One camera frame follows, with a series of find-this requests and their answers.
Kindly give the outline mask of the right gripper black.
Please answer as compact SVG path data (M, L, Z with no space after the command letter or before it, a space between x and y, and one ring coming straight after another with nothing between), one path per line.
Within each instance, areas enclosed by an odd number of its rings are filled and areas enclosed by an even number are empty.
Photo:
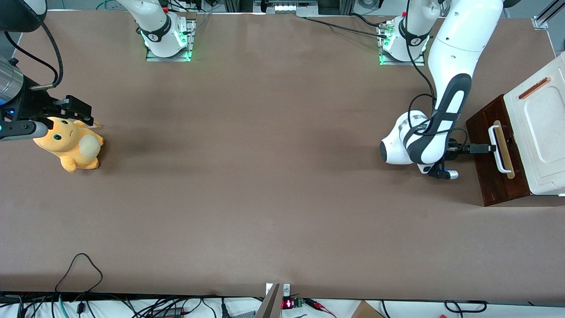
M55 105L56 98L51 97L46 91L32 91L30 87L35 81L23 77L23 87L10 101L1 105L1 120L9 121L36 120L38 117L60 117L67 119L59 105ZM94 127L95 121L91 117L92 107L71 95L65 97L65 110L74 114L71 119L78 127Z

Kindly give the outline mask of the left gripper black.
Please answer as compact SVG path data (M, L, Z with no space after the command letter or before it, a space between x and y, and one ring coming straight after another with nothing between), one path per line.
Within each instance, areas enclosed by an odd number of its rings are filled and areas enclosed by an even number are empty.
M457 159L460 155L470 155L470 154L486 154L496 151L496 145L492 144L467 144L458 143L456 139L449 139L446 147L446 158L447 159Z

